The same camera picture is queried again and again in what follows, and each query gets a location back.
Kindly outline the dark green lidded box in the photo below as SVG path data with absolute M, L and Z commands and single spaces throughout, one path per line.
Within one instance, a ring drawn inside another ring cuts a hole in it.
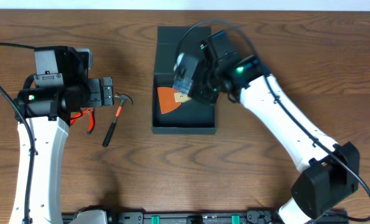
M 187 27 L 159 26 L 154 65 L 152 127 L 154 134 L 215 134 L 215 107 L 172 88 L 176 47 Z

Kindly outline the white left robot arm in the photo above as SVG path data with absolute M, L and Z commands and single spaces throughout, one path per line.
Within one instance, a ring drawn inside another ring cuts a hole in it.
M 95 108 L 114 105 L 110 77 L 89 78 L 93 54 L 67 46 L 37 47 L 36 73 L 14 102 L 20 156 L 10 223 L 63 223 L 62 161 L 70 126 Z

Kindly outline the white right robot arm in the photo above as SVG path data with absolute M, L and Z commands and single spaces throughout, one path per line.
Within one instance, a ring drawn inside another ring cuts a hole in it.
M 213 105 L 220 93 L 254 114 L 287 151 L 299 177 L 281 206 L 282 223 L 310 223 L 357 191 L 360 154 L 338 144 L 291 101 L 257 54 L 246 58 L 221 30 L 200 43 L 201 57 L 175 51 L 173 87 Z

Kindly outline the orange scraper wooden handle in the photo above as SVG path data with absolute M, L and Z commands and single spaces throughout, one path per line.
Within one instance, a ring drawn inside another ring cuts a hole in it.
M 171 87 L 162 86 L 157 88 L 161 114 L 167 114 L 176 110 L 182 103 L 186 103 L 191 98 Z

